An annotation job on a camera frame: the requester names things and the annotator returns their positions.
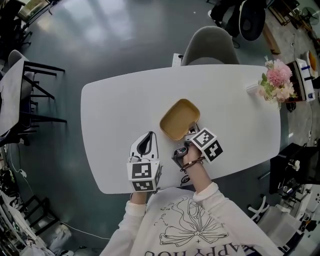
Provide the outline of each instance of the white device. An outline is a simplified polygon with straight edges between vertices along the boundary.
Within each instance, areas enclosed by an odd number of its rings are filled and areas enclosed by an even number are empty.
[[[162,174],[157,137],[153,131],[140,136],[130,148],[128,180],[136,192],[156,191]]]

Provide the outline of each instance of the bracelet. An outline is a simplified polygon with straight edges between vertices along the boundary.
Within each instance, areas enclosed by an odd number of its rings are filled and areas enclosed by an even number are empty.
[[[186,171],[187,168],[195,165],[195,164],[198,163],[198,162],[201,162],[201,164],[203,164],[202,160],[204,160],[204,159],[205,159],[205,157],[199,157],[199,158],[196,159],[196,160],[193,160],[193,161],[191,161],[191,162],[186,163],[184,166],[182,166],[180,172],[183,171],[183,172],[186,174],[186,173],[187,173],[187,171]]]

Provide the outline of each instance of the black and white marker cube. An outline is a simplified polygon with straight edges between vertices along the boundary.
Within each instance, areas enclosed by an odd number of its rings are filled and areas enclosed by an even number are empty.
[[[134,162],[126,164],[128,179],[134,191],[156,191],[162,174],[160,161]]]
[[[202,152],[209,164],[211,164],[222,152],[222,148],[217,140],[217,136],[203,128],[194,137],[192,143]]]

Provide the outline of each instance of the concrete floor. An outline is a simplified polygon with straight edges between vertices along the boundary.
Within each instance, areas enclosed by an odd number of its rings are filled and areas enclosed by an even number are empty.
[[[304,29],[295,29],[291,23],[286,26],[280,26],[270,11],[266,12],[266,23],[272,31],[281,51],[281,54],[273,56],[274,59],[280,59],[284,63],[290,63],[295,58],[304,59],[307,51],[317,56],[312,40]],[[316,70],[320,74],[318,58],[316,58],[316,67]],[[308,143],[308,146],[311,146],[315,140],[320,138],[319,90],[316,89],[315,91],[316,99],[314,101],[310,103],[306,101],[297,102],[296,109],[292,113],[288,112],[289,143],[296,143],[301,146],[304,143]],[[309,131],[311,130],[312,135],[309,140]]]
[[[36,75],[40,85],[56,97],[39,99],[37,113],[68,123],[40,124],[38,132],[29,136],[31,145],[20,146],[21,167],[34,193],[49,198],[51,209],[61,221],[109,238],[122,220],[129,199],[127,194],[103,194],[93,178],[81,131],[83,86],[127,73],[170,67],[173,54],[184,53],[199,28],[214,25],[207,15],[212,7],[205,0],[62,0],[51,9],[53,15],[46,12],[30,26],[32,44],[24,48],[25,56],[66,70],[57,78]],[[264,56],[272,58],[263,37],[255,42],[236,40],[240,43],[236,52],[241,64],[263,66]],[[282,108],[282,147],[287,139],[287,111]],[[17,146],[11,147],[14,165],[19,166]],[[268,194],[269,178],[258,182],[257,177],[269,166],[265,162],[215,182],[247,212],[248,204],[257,206],[260,194]],[[17,179],[21,196],[27,200],[31,191],[20,175]],[[268,196],[268,200],[273,204],[278,197]],[[102,249],[106,244],[106,240],[72,230],[69,249]]]

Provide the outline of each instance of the gray chair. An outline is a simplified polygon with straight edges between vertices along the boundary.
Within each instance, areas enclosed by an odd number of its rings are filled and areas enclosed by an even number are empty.
[[[19,51],[13,50],[10,52],[8,57],[8,64],[9,68],[11,68],[14,64],[16,64],[19,60],[25,59],[25,61],[29,61],[25,56],[23,56]],[[35,73],[34,72],[25,72],[24,75],[29,78],[31,81],[34,81],[35,79]],[[21,96],[20,99],[23,100],[24,98],[31,95],[31,92],[33,90],[32,85],[27,82],[26,80],[22,79],[21,84]]]
[[[193,35],[181,61],[190,65],[200,58],[213,58],[223,64],[239,64],[232,37],[217,26],[205,26]]]

